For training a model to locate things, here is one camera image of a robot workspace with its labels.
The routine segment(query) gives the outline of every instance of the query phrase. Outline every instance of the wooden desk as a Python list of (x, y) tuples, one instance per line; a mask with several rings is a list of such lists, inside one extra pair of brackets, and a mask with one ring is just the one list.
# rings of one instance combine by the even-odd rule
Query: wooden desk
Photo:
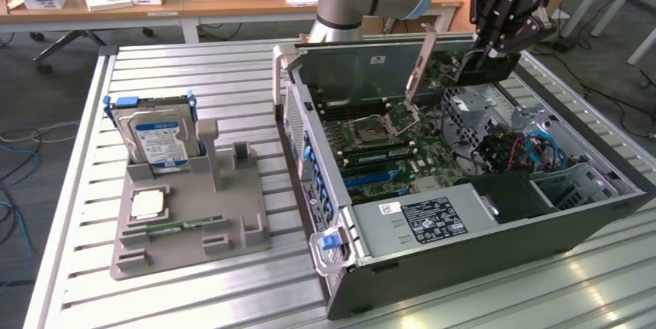
[[(187, 43), (199, 43), (196, 27), (225, 22), (276, 22), (312, 20), (316, 7), (295, 8), (285, 0), (165, 0), (164, 5), (140, 5), (101, 12), (88, 12), (84, 0), (68, 0), (61, 10), (28, 10), (20, 6), (7, 11), (0, 3), (0, 32), (67, 31), (179, 25)], [(461, 0), (432, 0), (427, 15), (439, 15), (448, 30)]]

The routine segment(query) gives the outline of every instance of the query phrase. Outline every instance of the office chair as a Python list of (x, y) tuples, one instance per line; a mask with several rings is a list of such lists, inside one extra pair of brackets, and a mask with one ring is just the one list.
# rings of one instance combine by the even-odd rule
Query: office chair
[[(151, 28), (141, 28), (141, 33), (144, 33), (147, 37), (152, 37), (155, 35), (155, 32)], [(29, 32), (29, 37), (37, 42), (41, 42), (45, 39), (43, 33), (37, 32)], [(68, 32), (64, 37), (61, 37), (59, 41), (55, 42), (45, 50), (43, 50), (36, 58), (33, 58), (33, 63), (36, 64), (36, 69), (40, 73), (52, 73), (52, 65), (43, 64), (43, 60), (45, 60), (48, 56), (55, 54), (65, 45), (75, 41), (77, 37), (88, 37), (99, 46), (107, 46), (104, 41), (92, 30), (79, 29)]]

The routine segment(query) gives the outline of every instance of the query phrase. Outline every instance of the aluminum table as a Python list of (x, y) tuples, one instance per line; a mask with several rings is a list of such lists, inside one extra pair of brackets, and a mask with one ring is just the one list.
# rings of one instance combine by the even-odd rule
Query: aluminum table
[[(325, 319), (272, 115), (272, 47), (283, 42), (295, 40), (125, 47), (100, 56), (24, 327), (653, 327), (655, 203), (567, 254), (356, 317)], [(531, 55), (521, 64), (656, 181), (653, 157)], [(516, 77), (503, 86), (523, 105), (536, 102)], [(199, 117), (219, 121), (216, 144), (255, 143), (272, 248), (113, 281), (108, 264), (127, 150), (100, 99), (181, 95), (188, 89)]]

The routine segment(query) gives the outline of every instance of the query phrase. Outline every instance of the gray carpet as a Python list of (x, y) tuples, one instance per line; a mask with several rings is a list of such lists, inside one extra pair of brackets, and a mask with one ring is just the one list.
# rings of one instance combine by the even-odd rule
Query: gray carpet
[[(564, 10), (571, 14), (581, 0), (567, 0)], [(603, 5), (603, 1), (592, 7), (588, 18)], [(309, 31), (311, 22), (251, 23), (243, 25), (233, 39), (291, 38)], [(641, 40), (656, 27), (656, 17), (627, 4), (611, 23), (601, 37), (593, 38), (588, 33), (583, 36), (592, 44), (592, 51), (576, 48), (563, 55), (573, 72), (584, 80), (584, 84), (608, 92), (612, 96), (637, 101), (651, 107), (656, 88), (640, 88), (640, 73), (625, 63), (628, 56)], [(203, 42), (219, 41), (236, 31), (237, 25), (224, 25), (219, 29), (207, 29), (209, 33)], [(183, 34), (176, 27), (155, 28), (155, 37), (143, 36), (140, 29), (124, 29), (99, 32), (99, 36), (111, 45), (157, 45), (181, 43)], [(63, 33), (45, 33), (47, 41), (55, 41)], [(95, 67), (97, 47), (85, 38), (72, 43), (60, 53), (48, 59), (55, 68), (49, 76), (33, 70), (32, 57), (47, 46), (33, 42), (25, 33), (16, 34), (13, 42), (0, 49), (0, 131), (16, 128), (39, 128), (59, 121), (76, 120), (83, 112), (87, 89)], [(561, 63), (553, 58), (541, 57), (544, 64), (573, 86), (580, 88), (576, 79), (569, 75)], [(656, 51), (652, 50), (641, 60), (647, 72), (656, 77)], [(619, 109), (601, 96), (591, 95), (589, 101), (617, 121)], [(627, 109), (627, 123), (631, 129), (647, 132), (651, 127), (648, 117)], [(53, 132), (52, 136), (65, 136), (71, 128)], [(656, 143), (643, 138), (636, 139), (656, 154)], [(32, 143), (21, 144), (20, 148), (31, 148)], [(43, 163), (29, 179), (11, 188), (17, 205), (24, 212), (29, 226), (29, 234), (36, 247), (36, 257), (29, 272), (23, 279), (35, 279), (40, 255), (45, 247), (51, 219), (55, 214), (56, 202), (64, 180), (65, 168), (73, 142), (43, 145), (40, 153)], [(5, 174), (16, 165), (16, 157), (0, 151), (0, 174)], [(7, 233), (7, 223), (0, 225), (0, 236)], [(11, 240), (0, 247), (0, 281), (11, 279), (24, 263), (24, 239), (16, 230)], [(8, 287), (0, 290), (0, 328), (20, 327), (27, 311), (32, 286)]]

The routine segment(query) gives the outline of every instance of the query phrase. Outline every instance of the hard drive label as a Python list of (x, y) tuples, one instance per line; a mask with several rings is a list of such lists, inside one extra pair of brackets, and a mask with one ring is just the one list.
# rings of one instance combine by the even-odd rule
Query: hard drive label
[(447, 197), (407, 204), (401, 206), (401, 210), (420, 244), (468, 232)]
[(187, 163), (184, 143), (177, 139), (180, 125), (175, 121), (139, 124), (135, 127), (148, 163), (155, 168), (173, 168)]

